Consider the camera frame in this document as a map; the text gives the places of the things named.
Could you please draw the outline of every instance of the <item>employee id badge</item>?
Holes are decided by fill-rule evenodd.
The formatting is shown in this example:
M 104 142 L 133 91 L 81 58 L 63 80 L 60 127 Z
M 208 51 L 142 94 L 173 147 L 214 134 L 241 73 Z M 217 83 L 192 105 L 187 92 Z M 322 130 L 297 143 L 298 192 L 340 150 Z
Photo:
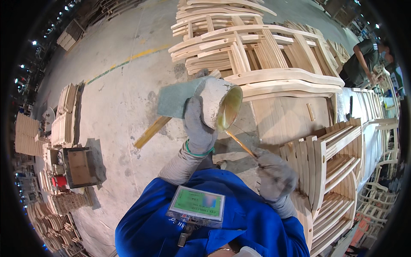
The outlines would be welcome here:
M 166 216 L 205 227 L 221 229 L 225 196 L 179 185 Z

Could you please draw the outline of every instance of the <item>concrete floor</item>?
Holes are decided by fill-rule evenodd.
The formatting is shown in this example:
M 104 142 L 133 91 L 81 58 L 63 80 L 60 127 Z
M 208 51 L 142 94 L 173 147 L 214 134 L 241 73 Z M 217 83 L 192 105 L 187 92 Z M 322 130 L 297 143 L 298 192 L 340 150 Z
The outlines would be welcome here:
M 33 116 L 55 108 L 61 90 L 69 83 L 86 82 L 81 98 L 82 146 L 91 146 L 102 186 L 91 189 L 93 207 L 73 212 L 83 244 L 94 256 L 114 249 L 114 230 L 145 186 L 177 153 L 186 134 L 182 121 L 172 119 L 143 149 L 133 142 L 157 117 L 157 94 L 163 86 L 186 81 L 183 62 L 172 63 L 167 49 L 181 41 L 172 37 L 177 0 L 147 0 L 106 22 L 87 29 L 70 52 L 59 48 L 49 63 L 39 89 Z M 285 19 L 309 24 L 325 38 L 341 42 L 349 52 L 358 42 L 322 8 L 310 0 L 266 0 L 265 6 Z M 233 132 L 247 145 L 258 145 L 258 133 L 249 104 L 242 106 Z M 251 188 L 256 164 L 232 139 L 219 136 L 214 161 L 228 159 L 229 168 Z

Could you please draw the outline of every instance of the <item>wooden board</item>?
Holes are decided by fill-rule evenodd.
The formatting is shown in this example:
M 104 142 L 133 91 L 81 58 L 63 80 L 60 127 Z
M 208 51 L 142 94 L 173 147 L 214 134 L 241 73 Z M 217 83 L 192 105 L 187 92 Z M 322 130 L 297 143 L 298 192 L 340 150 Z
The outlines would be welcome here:
M 260 69 L 224 78 L 224 80 L 237 85 L 280 79 L 301 79 L 316 84 L 344 86 L 344 81 L 340 78 L 317 75 L 299 68 Z
M 268 9 L 268 8 L 262 6 L 262 5 L 259 5 L 259 4 L 253 3 L 253 2 L 249 2 L 249 1 L 245 1 L 245 0 L 188 0 L 187 1 L 188 5 L 201 4 L 201 3 L 240 4 L 240 5 L 249 6 L 249 7 L 255 8 L 257 10 L 264 11 L 264 12 L 270 13 L 274 16 L 277 16 L 277 14 L 275 12 L 271 11 L 270 9 Z
M 314 122 L 307 112 L 308 103 L 317 115 Z M 325 98 L 277 97 L 252 101 L 251 104 L 262 144 L 284 145 L 330 126 Z

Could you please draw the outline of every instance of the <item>stack of wooden chair parts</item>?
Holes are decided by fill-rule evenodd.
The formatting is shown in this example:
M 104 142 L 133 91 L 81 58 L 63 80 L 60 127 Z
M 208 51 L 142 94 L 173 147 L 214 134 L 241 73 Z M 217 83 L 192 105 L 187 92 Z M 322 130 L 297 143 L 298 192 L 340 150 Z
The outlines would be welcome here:
M 51 124 L 51 145 L 56 147 L 72 142 L 72 112 L 77 95 L 77 87 L 72 83 L 64 87 L 57 106 L 56 119 Z
M 52 213 L 47 203 L 36 202 L 27 207 L 27 215 L 34 229 L 51 252 L 71 248 L 80 242 L 69 218 Z
M 327 43 L 330 47 L 330 51 L 333 54 L 335 61 L 338 64 L 337 71 L 341 72 L 342 66 L 350 59 L 351 55 L 348 53 L 348 51 L 342 44 L 331 41 L 329 39 L 327 39 Z
M 397 199 L 397 194 L 389 193 L 386 187 L 377 183 L 366 183 L 358 197 L 357 217 L 367 223 L 364 234 L 377 239 L 378 232 L 384 228 L 387 216 Z
M 377 164 L 377 166 L 379 167 L 384 164 L 391 164 L 391 166 L 393 167 L 394 164 L 397 164 L 398 154 L 400 153 L 397 130 L 399 125 L 398 119 L 376 119 L 372 122 L 369 122 L 369 124 L 378 124 L 375 129 L 381 131 L 381 144 L 383 153 L 381 160 Z
M 342 92 L 321 35 L 265 25 L 260 10 L 267 10 L 244 0 L 181 0 L 178 9 L 171 29 L 183 41 L 169 52 L 172 61 L 185 60 L 188 74 L 224 70 L 226 81 L 242 87 L 243 101 Z
M 298 173 L 291 199 L 304 227 L 311 256 L 317 256 L 352 227 L 362 150 L 361 119 L 338 123 L 330 132 L 280 147 L 281 157 Z
M 14 145 L 16 152 L 32 156 L 41 156 L 43 142 L 35 141 L 35 137 L 38 133 L 39 121 L 22 113 L 18 113 L 16 119 L 16 140 Z
M 351 90 L 357 92 L 359 97 L 362 98 L 367 121 L 383 118 L 383 110 L 379 96 L 373 90 L 361 88 L 351 88 Z
M 87 205 L 87 200 L 83 194 L 70 192 L 48 195 L 47 197 L 51 205 L 51 210 L 58 215 L 67 214 L 69 211 L 74 211 Z

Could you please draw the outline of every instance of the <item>brush handle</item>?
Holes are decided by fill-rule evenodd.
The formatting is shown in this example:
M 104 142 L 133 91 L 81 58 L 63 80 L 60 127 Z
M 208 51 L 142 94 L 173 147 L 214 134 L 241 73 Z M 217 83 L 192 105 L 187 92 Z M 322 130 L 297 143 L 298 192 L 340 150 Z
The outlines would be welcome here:
M 257 160 L 257 157 L 253 154 L 253 152 L 247 148 L 236 136 L 234 136 L 231 132 L 226 130 L 227 135 L 231 136 L 247 153 L 251 155 L 255 160 Z
M 171 117 L 160 116 L 133 144 L 134 147 L 141 149 L 164 125 L 171 120 Z

